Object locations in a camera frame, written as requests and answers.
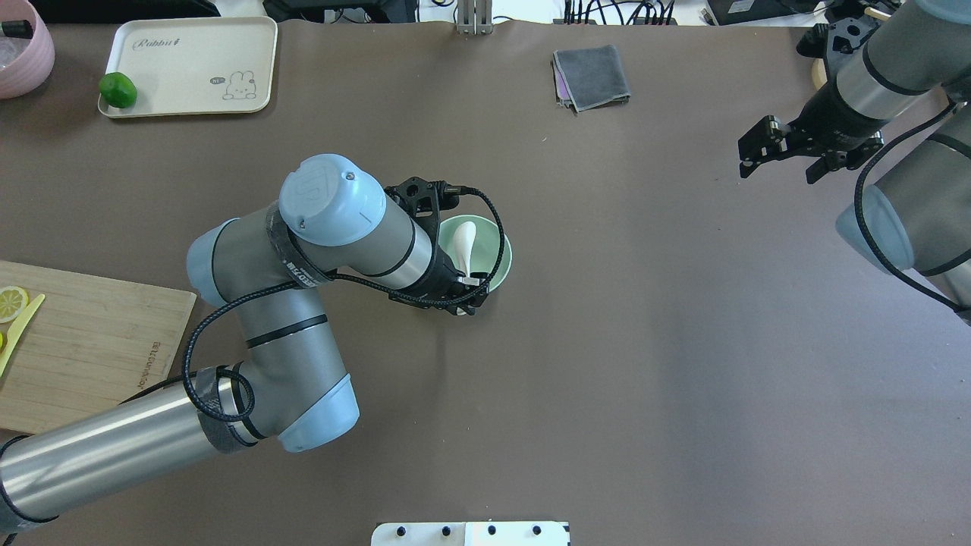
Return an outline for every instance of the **yellow knife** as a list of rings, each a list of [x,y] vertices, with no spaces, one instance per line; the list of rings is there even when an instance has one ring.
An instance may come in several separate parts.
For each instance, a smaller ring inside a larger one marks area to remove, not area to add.
[[[0,349],[0,377],[3,376],[3,370],[7,367],[7,360],[14,353],[14,347],[17,345],[17,341],[20,340],[20,335],[27,328],[27,323],[34,318],[34,313],[37,312],[37,308],[41,306],[41,303],[44,303],[44,295],[38,294],[10,324],[10,329],[7,330],[7,343],[4,344],[3,349]]]

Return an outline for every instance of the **lime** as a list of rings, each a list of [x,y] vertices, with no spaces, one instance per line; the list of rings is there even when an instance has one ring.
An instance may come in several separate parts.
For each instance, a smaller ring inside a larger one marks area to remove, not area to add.
[[[98,90],[105,101],[115,108],[128,108],[135,104],[138,98],[138,89],[131,80],[120,72],[110,72],[98,82]]]
[[[21,287],[4,287],[0,289],[0,324],[15,319],[20,311],[27,306],[27,290]]]

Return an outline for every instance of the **light blue plastic cap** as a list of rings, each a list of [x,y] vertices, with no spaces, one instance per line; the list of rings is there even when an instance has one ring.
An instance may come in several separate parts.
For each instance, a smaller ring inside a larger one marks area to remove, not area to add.
[[[185,272],[188,273],[188,281],[192,287],[199,292],[202,299],[213,307],[222,307],[226,300],[219,295],[216,288],[216,277],[213,275],[213,252],[216,250],[216,240],[222,229],[235,222],[238,218],[230,219],[217,227],[206,232],[192,242],[185,255]]]
[[[385,217],[385,192],[342,155],[314,155],[287,175],[280,215],[298,237],[323,247],[357,241]]]
[[[929,14],[957,22],[971,24],[971,2],[968,0],[914,0],[918,6]]]
[[[351,374],[348,374],[278,437],[284,449],[300,453],[344,434],[357,423],[358,417],[360,410],[351,386]]]
[[[877,242],[877,247],[884,253],[897,269],[901,271],[914,267],[914,248],[904,229],[904,224],[893,210],[887,196],[876,186],[868,186],[863,191],[863,218],[866,226]],[[870,260],[884,273],[889,273],[874,256],[873,251],[863,239],[863,234],[856,225],[856,214],[853,205],[843,211],[836,220],[836,231],[843,240],[850,244],[861,256]]]

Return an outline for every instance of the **cloth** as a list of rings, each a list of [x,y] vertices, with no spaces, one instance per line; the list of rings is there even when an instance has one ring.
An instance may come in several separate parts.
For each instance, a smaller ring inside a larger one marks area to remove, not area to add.
[[[560,104],[582,112],[611,102],[627,102],[630,98],[617,47],[558,50],[553,52],[552,59]]]

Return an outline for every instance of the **white floor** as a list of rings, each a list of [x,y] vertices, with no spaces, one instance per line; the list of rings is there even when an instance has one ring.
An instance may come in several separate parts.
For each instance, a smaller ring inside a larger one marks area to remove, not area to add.
[[[608,24],[619,24],[617,11],[610,5],[610,0],[601,0],[604,15]],[[705,24],[701,17],[701,11],[706,6],[705,0],[671,0],[675,2],[674,19],[678,24]],[[228,17],[242,17],[266,15],[263,11],[260,0],[213,0],[219,8],[219,12]],[[637,4],[620,5],[624,19],[630,17]],[[446,8],[435,6],[431,0],[419,0],[419,16],[422,21],[430,20],[452,20],[454,5]],[[563,17],[562,0],[492,0],[492,14],[494,16],[511,17],[519,20],[530,20],[534,22],[550,23],[555,18]],[[597,22],[601,22],[600,15],[596,15]],[[825,22],[822,10],[815,14],[797,15],[789,17],[776,17],[749,23],[742,23],[748,26],[812,26],[817,22]]]

